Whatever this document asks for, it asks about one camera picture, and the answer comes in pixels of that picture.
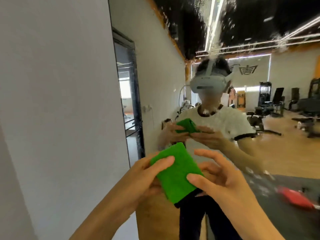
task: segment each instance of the white vr headset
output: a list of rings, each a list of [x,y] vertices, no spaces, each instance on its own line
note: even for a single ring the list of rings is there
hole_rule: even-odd
[[[190,81],[190,88],[192,92],[199,93],[202,91],[210,91],[212,93],[222,93],[227,83],[232,78],[232,73],[227,76],[221,74],[221,69],[213,69],[215,60],[209,60],[208,68],[205,74],[196,75]]]

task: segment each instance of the green object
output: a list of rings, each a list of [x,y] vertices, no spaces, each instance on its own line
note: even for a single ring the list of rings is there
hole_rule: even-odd
[[[200,132],[197,129],[196,124],[191,119],[184,119],[182,121],[179,121],[177,122],[177,125],[180,125],[183,128],[185,128],[184,130],[176,130],[177,133],[189,132],[191,134],[191,133]]]
[[[161,182],[167,199],[179,208],[188,198],[202,192],[202,190],[189,183],[187,175],[189,173],[203,174],[182,142],[178,142],[161,151],[151,159],[150,164],[153,165],[159,159],[168,156],[175,157],[174,163],[169,168],[158,173],[157,178]]]

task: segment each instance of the glass door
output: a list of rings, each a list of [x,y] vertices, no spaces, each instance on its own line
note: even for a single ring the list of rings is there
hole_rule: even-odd
[[[134,43],[113,30],[122,111],[130,167],[145,157]]]

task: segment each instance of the hand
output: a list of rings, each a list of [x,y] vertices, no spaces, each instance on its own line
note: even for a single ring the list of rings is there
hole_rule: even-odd
[[[140,201],[162,192],[160,182],[155,177],[174,163],[174,157],[160,159],[150,166],[154,156],[137,161],[94,208],[70,240],[111,239]]]
[[[234,145],[219,131],[215,132],[213,129],[207,126],[197,126],[197,129],[201,132],[190,134],[191,138],[203,145],[206,145],[210,149],[222,151],[224,148]]]
[[[188,181],[212,197],[242,239],[283,239],[259,206],[240,170],[217,151],[194,150],[195,155],[212,158],[199,164],[205,177],[187,175]]]
[[[177,133],[176,130],[184,130],[182,126],[176,125],[175,122],[168,122],[162,130],[162,137],[166,144],[175,142],[185,142],[190,138],[188,132]]]

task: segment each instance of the person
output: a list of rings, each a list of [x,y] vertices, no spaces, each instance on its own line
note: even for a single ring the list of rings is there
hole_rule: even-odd
[[[201,104],[182,112],[177,118],[177,121],[190,118],[201,132],[190,135],[187,132],[177,133],[175,130],[183,128],[176,123],[167,123],[158,137],[158,147],[163,149],[168,144],[183,142],[198,163],[207,158],[195,155],[194,149],[219,150],[242,171],[249,168],[262,174],[262,162],[258,159],[252,140],[255,130],[241,111],[220,104],[222,93],[231,84],[231,75],[223,57],[202,61],[190,83],[192,91],[198,93]],[[202,196],[194,197],[181,206],[180,240],[199,239],[205,213],[217,240],[240,239],[218,204],[212,198]]]
[[[199,164],[205,177],[188,174],[187,180],[218,203],[243,240],[284,240],[260,207],[240,170],[217,151],[198,149],[195,154],[212,161]],[[163,158],[150,166],[151,158],[137,161],[69,240],[111,240],[143,198],[160,193],[161,187],[155,177],[174,163],[174,157]]]

